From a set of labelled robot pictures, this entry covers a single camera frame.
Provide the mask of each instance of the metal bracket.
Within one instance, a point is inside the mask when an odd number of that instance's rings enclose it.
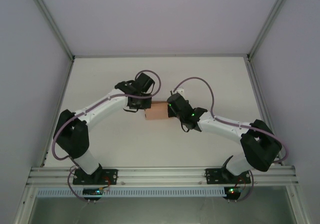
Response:
[[[207,184],[250,184],[249,172],[241,173],[239,176],[235,176],[231,181],[227,181],[222,177],[221,168],[207,168],[205,170],[205,177]]]
[[[102,169],[101,178],[94,180],[82,169],[77,169],[74,173],[73,185],[116,185],[118,179],[117,169]]]

